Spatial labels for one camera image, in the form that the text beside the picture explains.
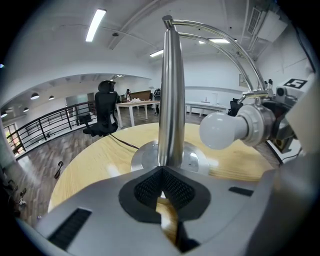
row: metal base plate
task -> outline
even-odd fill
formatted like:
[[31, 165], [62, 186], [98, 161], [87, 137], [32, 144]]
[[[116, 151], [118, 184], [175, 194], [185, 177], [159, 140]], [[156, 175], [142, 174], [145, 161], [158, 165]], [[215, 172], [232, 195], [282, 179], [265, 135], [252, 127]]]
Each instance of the metal base plate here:
[[[158, 141], [153, 140], [143, 145], [135, 152], [131, 160], [131, 171], [141, 169], [153, 169], [159, 166], [158, 162]], [[184, 142], [183, 158], [181, 169], [209, 175], [209, 163], [204, 153], [195, 145], [189, 142]]]

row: light bulb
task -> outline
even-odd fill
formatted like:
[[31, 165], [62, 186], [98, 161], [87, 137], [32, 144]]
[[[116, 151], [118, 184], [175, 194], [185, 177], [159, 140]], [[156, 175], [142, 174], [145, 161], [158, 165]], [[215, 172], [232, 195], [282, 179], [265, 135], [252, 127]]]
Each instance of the light bulb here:
[[222, 150], [235, 140], [246, 137], [248, 125], [244, 118], [224, 113], [211, 113], [201, 122], [199, 134], [209, 148]]

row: chair headrest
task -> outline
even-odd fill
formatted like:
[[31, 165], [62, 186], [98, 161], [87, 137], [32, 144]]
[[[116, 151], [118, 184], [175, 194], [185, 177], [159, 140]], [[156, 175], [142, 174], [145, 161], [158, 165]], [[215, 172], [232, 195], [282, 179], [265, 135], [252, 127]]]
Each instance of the chair headrest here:
[[102, 93], [110, 93], [115, 90], [115, 81], [105, 80], [99, 83], [98, 90]]

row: air vent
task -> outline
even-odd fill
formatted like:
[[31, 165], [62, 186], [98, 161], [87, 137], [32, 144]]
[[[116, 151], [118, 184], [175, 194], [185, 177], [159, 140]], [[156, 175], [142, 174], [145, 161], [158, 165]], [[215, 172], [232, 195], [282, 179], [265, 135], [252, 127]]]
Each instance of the air vent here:
[[248, 26], [248, 32], [253, 35], [255, 28], [258, 24], [259, 18], [261, 15], [261, 11], [259, 11], [257, 8], [252, 9], [251, 18]]
[[48, 240], [62, 250], [66, 250], [90, 214], [91, 211], [80, 208], [76, 209]]

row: black metal railing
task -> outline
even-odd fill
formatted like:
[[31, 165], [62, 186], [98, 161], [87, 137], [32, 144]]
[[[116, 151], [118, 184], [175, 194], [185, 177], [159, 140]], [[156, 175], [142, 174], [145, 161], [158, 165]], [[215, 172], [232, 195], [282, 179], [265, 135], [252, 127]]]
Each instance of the black metal railing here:
[[44, 143], [51, 136], [61, 134], [64, 130], [76, 130], [78, 126], [95, 119], [97, 119], [96, 103], [88, 101], [45, 114], [20, 127], [6, 138], [12, 152], [16, 154], [27, 151], [36, 143]]

